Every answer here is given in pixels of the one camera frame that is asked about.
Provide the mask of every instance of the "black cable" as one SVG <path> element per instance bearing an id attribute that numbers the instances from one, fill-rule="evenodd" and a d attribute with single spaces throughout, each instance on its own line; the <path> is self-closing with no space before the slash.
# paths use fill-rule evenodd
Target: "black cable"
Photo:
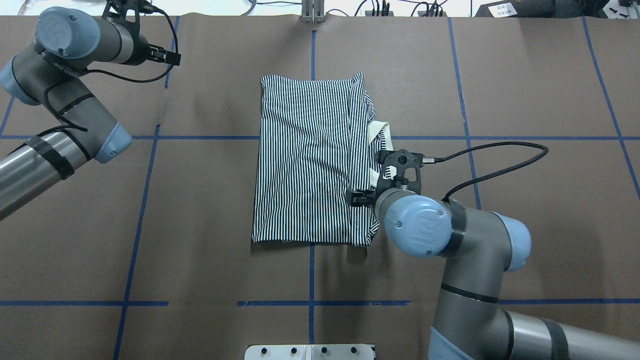
<path id="1" fill-rule="evenodd" d="M 427 13 L 424 16 L 438 16 L 438 9 L 440 9 L 440 5 L 438 5 L 437 1 L 433 1 L 431 8 L 427 10 Z"/>
<path id="2" fill-rule="evenodd" d="M 330 13 L 330 12 L 341 12 L 341 13 L 343 13 L 344 15 L 349 16 L 346 12 L 343 12 L 343 11 L 342 11 L 342 10 L 340 10 L 340 9 L 331 9 L 331 10 L 327 11 L 326 13 Z"/>
<path id="3" fill-rule="evenodd" d="M 176 54 L 178 54 L 178 35 L 175 32 L 175 28 L 173 27 L 173 22 L 171 21 L 171 18 L 169 17 L 169 15 L 167 15 L 167 13 L 162 10 L 159 9 L 157 7 L 154 7 L 154 11 L 157 13 L 161 13 L 162 15 L 164 15 L 164 17 L 166 18 L 167 22 L 169 23 L 169 27 L 171 28 L 171 32 L 173 33 L 173 43 L 175 45 L 175 52 Z M 108 72 L 105 70 L 101 70 L 101 69 L 93 69 L 93 70 L 89 70 L 87 71 L 87 74 L 91 74 L 91 73 L 99 73 L 99 74 L 105 74 L 105 75 L 109 75 L 109 76 L 113 76 L 114 78 L 117 79 L 121 79 L 121 80 L 125 80 L 125 81 L 129 81 L 131 83 L 152 83 L 154 81 L 158 81 L 160 79 L 162 79 L 163 77 L 165 77 L 167 74 L 169 74 L 169 71 L 171 71 L 173 69 L 173 64 L 169 65 L 169 67 L 166 68 L 166 71 L 163 72 L 161 75 L 156 76 L 153 79 L 147 79 L 147 80 L 137 80 L 137 79 L 131 79 L 131 78 L 126 78 L 124 76 L 120 76 L 118 74 L 114 74 L 112 72 Z"/>
<path id="4" fill-rule="evenodd" d="M 257 5 L 269 5 L 269 4 L 289 4 L 289 5 L 302 5 L 302 3 L 294 3 L 293 1 L 268 1 L 266 3 L 256 3 Z"/>
<path id="5" fill-rule="evenodd" d="M 58 131 L 64 130 L 64 129 L 74 129 L 74 127 L 70 126 L 70 125 L 60 125 L 60 126 L 56 126 L 56 127 L 52 127 L 50 129 L 47 129 L 45 131 L 42 131 L 41 133 L 37 134 L 36 136 L 41 138 L 45 135 L 51 134 L 51 133 L 57 133 Z M 14 152 L 20 150 L 21 148 L 23 148 L 26 144 L 23 142 L 22 144 L 20 144 L 20 146 L 16 147 L 14 150 L 12 150 L 9 154 L 7 154 L 7 156 L 13 154 Z"/>
<path id="6" fill-rule="evenodd" d="M 426 1 L 421 1 L 418 3 L 418 5 L 415 6 L 415 8 L 413 8 L 413 11 L 411 12 L 410 16 L 413 16 L 413 14 L 415 13 L 415 11 L 418 9 L 418 6 L 425 4 L 427 6 L 427 11 L 429 11 L 429 3 L 427 3 Z"/>
<path id="7" fill-rule="evenodd" d="M 356 9 L 356 13 L 354 14 L 354 16 L 358 16 L 358 12 L 360 11 L 360 8 L 362 7 L 362 5 L 364 5 L 364 3 L 366 3 L 368 0 L 362 0 L 362 2 L 360 3 L 360 5 L 358 5 L 358 8 Z"/>
<path id="8" fill-rule="evenodd" d="M 58 119 L 61 122 L 64 122 L 65 124 L 67 124 L 69 126 L 69 128 L 80 130 L 80 131 L 83 131 L 83 132 L 87 132 L 87 131 L 89 131 L 89 129 L 87 129 L 86 127 L 78 126 L 75 123 L 71 122 L 66 117 L 64 117 L 63 114 L 58 114 L 58 112 L 56 110 L 54 110 L 53 106 L 51 106 L 51 102 L 49 101 L 49 92 L 51 92 L 51 90 L 53 90 L 53 88 L 57 87 L 58 85 L 61 85 L 62 83 L 66 83 L 67 81 L 70 81 L 70 80 L 59 81 L 59 82 L 51 85 L 50 87 L 48 87 L 46 90 L 44 90 L 44 98 L 43 98 L 43 103 L 42 104 L 44 105 L 45 108 L 47 108 L 47 110 L 49 110 L 50 113 L 53 114 L 53 117 L 55 117 L 56 119 Z"/>
<path id="9" fill-rule="evenodd" d="M 253 11 L 253 9 L 255 9 L 255 5 L 257 5 L 257 2 L 249 0 L 249 3 L 251 3 L 251 7 L 249 8 L 249 10 L 245 11 L 244 14 L 240 16 L 249 16 L 249 14 Z"/>
<path id="10" fill-rule="evenodd" d="M 427 5 L 427 11 L 426 11 L 426 12 L 424 12 L 424 15 L 422 15 L 422 16 L 423 16 L 423 17 L 424 17 L 424 16 L 431 16 L 431 11 L 432 11 L 432 9 L 433 9 L 433 7 L 434 7 L 435 5 L 436 5 L 436 3 L 435 3 L 435 2 L 434 2 L 433 4 L 431 4 L 431 6 Z"/>
<path id="11" fill-rule="evenodd" d="M 465 181 L 464 183 L 461 183 L 457 186 L 455 186 L 453 189 L 449 190 L 447 192 L 446 195 L 444 195 L 444 197 L 442 198 L 442 201 L 448 202 L 449 201 L 449 197 L 457 192 L 458 190 L 462 189 L 462 188 L 466 188 L 469 185 L 473 185 L 473 184 L 477 184 L 481 181 L 485 181 L 485 180 L 489 180 L 493 177 L 497 177 L 500 175 L 504 175 L 507 174 L 508 172 L 512 172 L 515 170 L 518 170 L 519 168 L 523 168 L 527 165 L 533 164 L 534 162 L 542 159 L 542 157 L 544 157 L 544 155 L 547 155 L 547 153 L 549 152 L 549 149 L 544 146 L 544 145 L 540 145 L 538 143 L 532 143 L 532 142 L 493 142 L 493 143 L 488 143 L 488 144 L 484 144 L 484 145 L 478 145 L 478 146 L 474 146 L 474 147 L 470 147 L 468 149 L 459 151 L 453 155 L 449 155 L 446 158 L 433 158 L 433 162 L 432 163 L 441 163 L 447 160 L 451 160 L 455 157 L 458 157 L 460 155 L 466 154 L 468 152 L 472 152 L 475 150 L 479 150 L 479 149 L 486 149 L 488 147 L 496 147 L 496 146 L 506 146 L 506 145 L 517 145 L 517 146 L 526 146 L 526 147 L 535 147 L 536 149 L 540 149 L 542 150 L 541 153 L 539 153 L 538 155 L 535 155 L 533 158 L 527 160 L 527 161 L 523 161 L 517 165 L 513 165 L 511 167 L 508 168 L 504 168 L 502 170 L 498 170 L 496 172 L 492 172 L 491 174 L 487 174 L 485 176 L 481 176 L 481 177 L 477 177 L 475 179 L 471 179 L 469 181 Z"/>

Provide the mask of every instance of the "label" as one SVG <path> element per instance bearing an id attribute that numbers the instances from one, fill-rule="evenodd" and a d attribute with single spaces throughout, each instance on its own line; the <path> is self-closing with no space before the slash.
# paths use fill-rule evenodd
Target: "label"
<path id="1" fill-rule="evenodd" d="M 489 6 L 488 9 L 493 17 L 507 17 L 518 14 L 511 3 Z"/>

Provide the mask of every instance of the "blue tape line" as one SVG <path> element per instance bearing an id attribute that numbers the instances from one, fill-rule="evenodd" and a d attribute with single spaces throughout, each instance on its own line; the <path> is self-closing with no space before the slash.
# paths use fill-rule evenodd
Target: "blue tape line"
<path id="1" fill-rule="evenodd" d="M 3 135 L 0 136 L 0 139 L 14 139 L 14 140 L 24 140 L 31 138 L 28 135 Z"/>
<path id="2" fill-rule="evenodd" d="M 467 107 L 465 106 L 465 100 L 462 96 L 462 80 L 460 78 L 460 66 L 458 65 L 458 52 L 456 50 L 456 39 L 453 34 L 453 22 L 451 18 L 448 17 L 447 21 L 449 22 L 449 38 L 451 39 L 451 51 L 453 54 L 453 65 L 456 70 L 456 81 L 458 82 L 458 97 L 460 98 L 460 110 L 462 111 L 462 119 L 464 120 L 465 126 L 465 139 L 467 141 L 467 148 L 471 148 L 471 137 L 469 133 L 469 124 L 467 122 Z M 469 165 L 471 166 L 471 178 L 476 178 L 476 164 L 474 163 L 474 155 L 473 152 L 469 152 Z M 476 208 L 478 210 L 482 210 L 482 204 L 480 203 L 480 191 L 478 189 L 478 184 L 474 184 L 474 193 L 476 194 Z"/>
<path id="3" fill-rule="evenodd" d="M 623 137 L 624 140 L 640 140 L 640 136 Z M 466 136 L 391 136 L 393 140 L 466 140 Z M 618 141 L 617 136 L 470 136 L 471 140 L 589 140 Z"/>
<path id="4" fill-rule="evenodd" d="M 259 135 L 163 135 L 158 140 L 260 140 Z"/>
<path id="5" fill-rule="evenodd" d="M 122 305 L 122 313 L 120 314 L 120 325 L 118 326 L 118 337 L 116 339 L 116 346 L 113 351 L 114 360 L 117 360 L 118 356 L 120 356 L 120 345 L 122 344 L 122 334 L 124 333 L 124 324 L 127 319 L 127 307 L 129 306 L 129 295 L 131 294 L 131 284 L 133 283 L 133 272 L 136 268 L 136 258 L 138 257 L 138 246 L 140 244 L 140 236 L 142 234 L 142 220 L 145 217 L 145 210 L 147 208 L 149 183 L 151 181 L 151 173 L 154 168 L 154 160 L 156 159 L 156 148 L 158 145 L 159 134 L 160 134 L 160 124 L 156 126 L 154 143 L 153 143 L 153 146 L 151 146 L 151 157 L 149 158 L 149 166 L 147 169 L 147 179 L 145 181 L 145 189 L 142 193 L 142 205 L 140 206 L 140 215 L 138 217 L 138 227 L 136 228 L 136 238 L 133 243 L 131 263 L 129 264 L 129 275 L 127 276 L 127 287 L 124 292 L 124 303 Z"/>
<path id="6" fill-rule="evenodd" d="M 411 300 L 319 300 L 316 306 L 407 306 Z"/>
<path id="7" fill-rule="evenodd" d="M 309 244 L 309 343 L 316 343 L 315 315 L 316 315 L 316 245 Z"/>
<path id="8" fill-rule="evenodd" d="M 640 299 L 525 299 L 500 300 L 500 305 L 587 305 L 587 304 L 640 304 Z"/>
<path id="9" fill-rule="evenodd" d="M 238 307 L 247 306 L 407 306 L 411 300 L 267 300 L 267 301 L 239 301 Z"/>
<path id="10" fill-rule="evenodd" d="M 311 80 L 316 79 L 316 33 L 318 30 L 311 31 Z"/>
<path id="11" fill-rule="evenodd" d="M 311 80 L 316 79 L 316 33 L 311 31 Z M 316 315 L 316 245 L 309 243 L 309 343 L 316 343 L 315 315 Z"/>
<path id="12" fill-rule="evenodd" d="M 175 30 L 175 37 L 178 37 L 178 25 L 180 25 L 180 16 L 176 16 L 175 17 L 175 25 L 173 26 L 173 29 Z M 172 34 L 171 51 L 173 51 L 174 48 L 175 48 L 175 39 L 173 38 L 173 34 Z M 164 88 L 165 89 L 169 88 L 169 75 L 171 75 L 171 71 L 169 71 L 169 73 L 164 77 Z"/>
<path id="13" fill-rule="evenodd" d="M 634 171 L 634 167 L 631 164 L 631 159 L 629 158 L 629 153 L 627 152 L 627 146 L 625 146 L 625 141 L 622 139 L 622 132 L 620 131 L 620 126 L 618 125 L 618 119 L 616 118 L 616 113 L 613 111 L 613 105 L 611 104 L 611 99 L 609 98 L 609 92 L 607 91 L 607 87 L 604 84 L 604 79 L 602 78 L 602 73 L 600 72 L 600 66 L 598 65 L 596 53 L 594 52 L 593 45 L 591 44 L 591 35 L 589 34 L 589 26 L 587 26 L 587 18 L 585 16 L 582 16 L 582 26 L 584 27 L 584 34 L 587 38 L 587 45 L 589 46 L 589 52 L 591 53 L 593 66 L 596 69 L 596 74 L 598 74 L 600 87 L 602 87 L 604 99 L 607 101 L 609 114 L 611 115 L 611 120 L 613 120 L 613 126 L 616 128 L 616 134 L 618 134 L 618 138 L 620 139 L 620 147 L 622 147 L 622 152 L 625 155 L 625 161 L 627 162 L 627 167 L 629 168 L 629 173 L 631 174 L 631 180 L 633 181 L 636 188 L 636 195 L 638 196 L 638 199 L 640 199 L 640 186 L 638 185 L 636 172 Z"/>
<path id="14" fill-rule="evenodd" d="M 239 301 L 238 307 L 245 306 L 309 306 L 307 300 L 267 300 L 267 301 Z"/>
<path id="15" fill-rule="evenodd" d="M 169 306 L 168 301 L 129 301 L 127 306 Z"/>
<path id="16" fill-rule="evenodd" d="M 122 306 L 122 301 L 5 300 L 0 306 Z"/>
<path id="17" fill-rule="evenodd" d="M 11 96 L 11 99 L 9 99 L 9 104 L 6 106 L 6 111 L 4 112 L 2 124 L 0 124 L 0 135 L 4 133 L 4 127 L 6 126 L 6 122 L 9 121 L 9 114 L 11 113 L 11 108 L 13 107 L 14 100 L 15 98 Z"/>
<path id="18" fill-rule="evenodd" d="M 124 301 L 0 300 L 0 306 L 123 306 Z M 168 301 L 132 301 L 129 306 L 169 306 Z"/>

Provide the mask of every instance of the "striped cloth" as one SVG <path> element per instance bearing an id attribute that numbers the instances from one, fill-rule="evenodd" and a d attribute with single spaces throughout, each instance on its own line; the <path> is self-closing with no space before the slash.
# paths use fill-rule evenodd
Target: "striped cloth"
<path id="1" fill-rule="evenodd" d="M 262 78 L 260 154 L 252 240 L 371 244 L 380 224 L 371 209 L 346 204 L 346 190 L 371 188 L 374 120 L 363 74 L 351 79 Z"/>

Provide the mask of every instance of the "blue joint cap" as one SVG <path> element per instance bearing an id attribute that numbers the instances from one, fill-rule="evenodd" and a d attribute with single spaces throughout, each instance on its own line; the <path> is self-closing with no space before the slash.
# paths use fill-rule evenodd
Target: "blue joint cap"
<path id="1" fill-rule="evenodd" d="M 426 196 L 397 200 L 387 210 L 384 225 L 389 239 L 417 258 L 438 254 L 451 239 L 451 216 L 439 202 Z"/>
<path id="2" fill-rule="evenodd" d="M 133 138 L 118 122 L 111 130 L 107 140 L 102 144 L 95 159 L 104 164 L 125 151 L 131 143 L 133 143 Z"/>
<path id="3" fill-rule="evenodd" d="M 507 268 L 506 271 L 519 270 L 525 265 L 527 258 L 531 255 L 531 233 L 529 229 L 527 229 L 527 226 L 521 221 L 502 216 L 498 213 L 494 214 L 502 220 L 504 227 L 507 228 L 507 232 L 509 233 L 509 239 L 511 240 L 511 264 L 509 264 L 509 268 Z"/>
<path id="4" fill-rule="evenodd" d="M 80 59 L 90 55 L 100 43 L 100 27 L 91 15 L 60 6 L 40 14 L 36 38 L 42 46 L 64 59 Z"/>
<path id="5" fill-rule="evenodd" d="M 15 97 L 20 102 L 23 102 L 27 105 L 40 105 L 40 103 L 31 96 L 27 95 L 26 92 L 20 87 L 18 81 L 15 79 L 15 75 L 13 73 L 13 59 L 7 63 L 2 70 L 0 70 L 0 84 L 9 93 L 9 95 Z"/>
<path id="6" fill-rule="evenodd" d="M 429 342 L 429 360 L 473 360 L 447 338 L 442 336 L 433 326 Z"/>

